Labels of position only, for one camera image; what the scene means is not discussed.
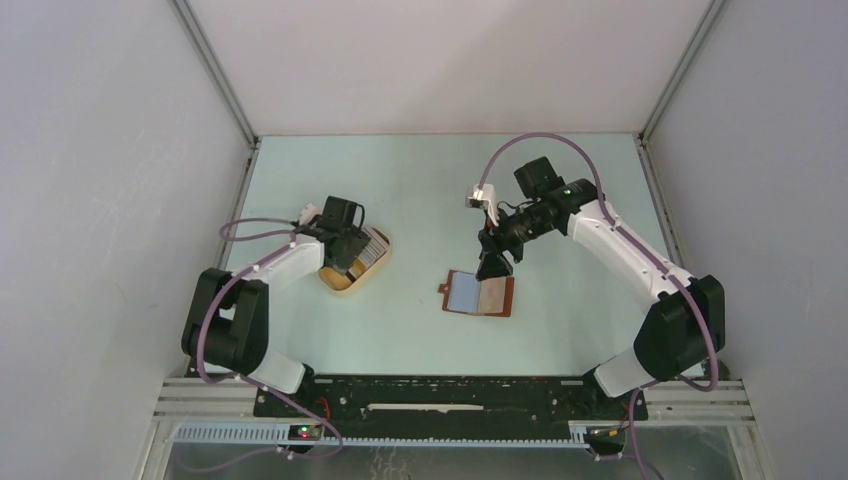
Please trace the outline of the pink credit card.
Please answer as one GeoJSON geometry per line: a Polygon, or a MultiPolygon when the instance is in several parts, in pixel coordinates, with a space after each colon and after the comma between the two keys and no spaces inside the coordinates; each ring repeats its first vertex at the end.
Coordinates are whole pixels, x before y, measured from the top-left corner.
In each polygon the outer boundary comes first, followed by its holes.
{"type": "Polygon", "coordinates": [[[495,315],[504,311],[507,293],[507,277],[492,278],[480,282],[477,310],[481,315],[495,315]]]}

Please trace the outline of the brown leather card holder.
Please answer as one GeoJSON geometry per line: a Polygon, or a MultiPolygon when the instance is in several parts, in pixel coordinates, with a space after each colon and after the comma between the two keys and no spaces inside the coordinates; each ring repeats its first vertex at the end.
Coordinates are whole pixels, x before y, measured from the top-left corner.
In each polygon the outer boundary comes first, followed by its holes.
{"type": "Polygon", "coordinates": [[[443,297],[441,309],[468,316],[508,318],[512,315],[515,279],[511,276],[507,278],[504,311],[495,315],[481,315],[477,310],[481,281],[477,281],[472,273],[450,270],[446,281],[438,287],[438,293],[443,297]]]}

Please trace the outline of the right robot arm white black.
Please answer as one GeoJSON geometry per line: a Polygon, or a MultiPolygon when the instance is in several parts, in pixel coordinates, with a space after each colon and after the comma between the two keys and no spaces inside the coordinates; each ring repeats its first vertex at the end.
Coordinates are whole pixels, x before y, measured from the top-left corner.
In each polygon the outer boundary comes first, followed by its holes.
{"type": "Polygon", "coordinates": [[[581,392],[585,411],[606,418],[622,395],[669,381],[707,360],[717,373],[725,345],[725,293],[712,275],[696,278],[643,243],[616,216],[587,179],[571,183],[540,157],[514,173],[526,198],[510,211],[498,207],[493,185],[471,187],[465,204],[486,214],[479,231],[478,280],[506,277],[523,258],[524,245],[557,231],[598,258],[631,291],[645,314],[630,347],[590,370],[581,392]]]}

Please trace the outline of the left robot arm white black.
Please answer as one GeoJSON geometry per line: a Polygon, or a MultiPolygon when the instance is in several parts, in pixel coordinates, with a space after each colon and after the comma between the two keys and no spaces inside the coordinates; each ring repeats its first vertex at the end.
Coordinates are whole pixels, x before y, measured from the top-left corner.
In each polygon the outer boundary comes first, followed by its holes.
{"type": "Polygon", "coordinates": [[[295,220],[278,220],[270,236],[282,243],[237,271],[209,268],[197,281],[181,337],[183,352],[194,359],[208,383],[239,377],[278,391],[277,402],[292,416],[304,416],[316,403],[307,383],[314,371],[270,344],[270,293],[287,288],[323,268],[347,272],[372,238],[365,229],[365,207],[328,197],[307,205],[295,220]]]}

